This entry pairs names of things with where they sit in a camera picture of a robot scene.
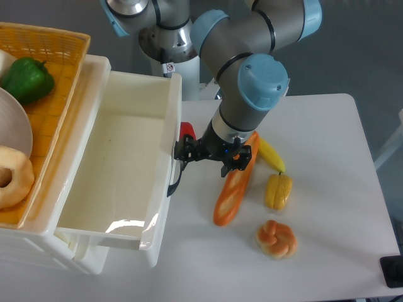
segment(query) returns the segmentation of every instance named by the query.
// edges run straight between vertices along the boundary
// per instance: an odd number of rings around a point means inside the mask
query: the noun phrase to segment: yellow banana
[[[260,137],[258,155],[262,156],[265,162],[274,170],[285,173],[285,164],[277,151]]]

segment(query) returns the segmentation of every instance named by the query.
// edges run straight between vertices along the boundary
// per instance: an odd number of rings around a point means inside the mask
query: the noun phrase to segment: blue joint cap
[[[190,40],[199,55],[200,50],[202,49],[203,42],[206,39],[208,33],[221,19],[224,18],[228,18],[228,15],[225,14],[223,11],[214,9],[202,14],[193,23],[192,29],[190,31]]]
[[[117,36],[129,36],[129,34],[120,26],[118,20],[115,18],[115,16],[109,10],[109,7],[106,5],[106,0],[99,0],[99,1],[101,3],[101,7],[103,8],[103,11],[106,14],[106,17],[109,20],[110,25],[115,30],[116,35]]]
[[[243,61],[237,81],[244,100],[259,111],[273,109],[288,87],[283,64],[264,53],[251,55]]]
[[[322,8],[319,0],[304,0],[304,29],[299,40],[317,31],[322,23]]]

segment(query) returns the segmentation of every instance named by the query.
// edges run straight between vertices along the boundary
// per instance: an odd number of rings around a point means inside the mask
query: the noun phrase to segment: green bell pepper
[[[1,87],[20,104],[26,105],[46,96],[55,86],[44,62],[31,57],[16,60],[1,81]]]

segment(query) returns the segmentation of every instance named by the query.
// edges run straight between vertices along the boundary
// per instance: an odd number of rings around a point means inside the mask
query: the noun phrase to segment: donut
[[[11,181],[7,179],[11,171]],[[24,199],[31,190],[34,176],[30,159],[21,151],[0,146],[0,209],[8,208]]]
[[[262,251],[274,259],[288,258],[297,251],[298,243],[292,229],[275,220],[268,220],[256,232]]]

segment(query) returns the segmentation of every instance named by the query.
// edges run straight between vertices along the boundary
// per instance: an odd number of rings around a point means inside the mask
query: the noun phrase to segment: drawer handle
[[[179,170],[179,177],[178,180],[174,183],[174,184],[170,184],[168,186],[168,192],[167,192],[167,197],[170,197],[170,195],[174,194],[176,191],[176,188],[179,186],[179,183],[181,181],[182,178],[182,172],[184,171],[184,168],[186,168],[186,166],[188,165],[187,162],[182,162],[181,161],[181,168]]]

